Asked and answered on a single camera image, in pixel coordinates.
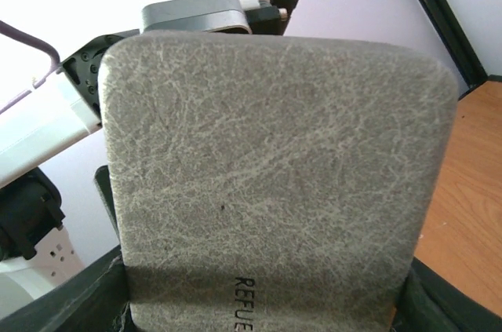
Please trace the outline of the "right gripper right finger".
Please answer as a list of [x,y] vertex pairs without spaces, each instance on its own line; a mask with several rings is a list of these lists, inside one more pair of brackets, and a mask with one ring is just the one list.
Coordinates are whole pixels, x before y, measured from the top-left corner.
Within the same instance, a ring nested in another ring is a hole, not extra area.
[[500,331],[501,317],[414,259],[391,331]]

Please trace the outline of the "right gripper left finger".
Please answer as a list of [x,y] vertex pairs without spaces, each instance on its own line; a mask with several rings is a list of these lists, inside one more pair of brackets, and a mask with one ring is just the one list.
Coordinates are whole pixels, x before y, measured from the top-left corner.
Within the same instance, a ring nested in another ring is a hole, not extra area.
[[115,247],[72,279],[1,320],[2,331],[131,331],[122,252]]

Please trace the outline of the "grey glasses case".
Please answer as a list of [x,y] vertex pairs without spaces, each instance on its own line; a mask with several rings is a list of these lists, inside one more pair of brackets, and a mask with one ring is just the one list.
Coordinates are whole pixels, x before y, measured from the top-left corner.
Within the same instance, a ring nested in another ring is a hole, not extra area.
[[455,119],[436,59],[375,42],[157,31],[101,61],[142,331],[386,331]]

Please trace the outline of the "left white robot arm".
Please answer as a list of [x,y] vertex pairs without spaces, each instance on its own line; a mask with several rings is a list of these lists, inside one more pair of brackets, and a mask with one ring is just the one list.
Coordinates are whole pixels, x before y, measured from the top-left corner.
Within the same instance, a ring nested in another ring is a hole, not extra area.
[[1,259],[41,256],[67,230],[86,267],[118,242],[95,185],[105,164],[98,75],[105,52],[137,29],[101,35],[1,110]]

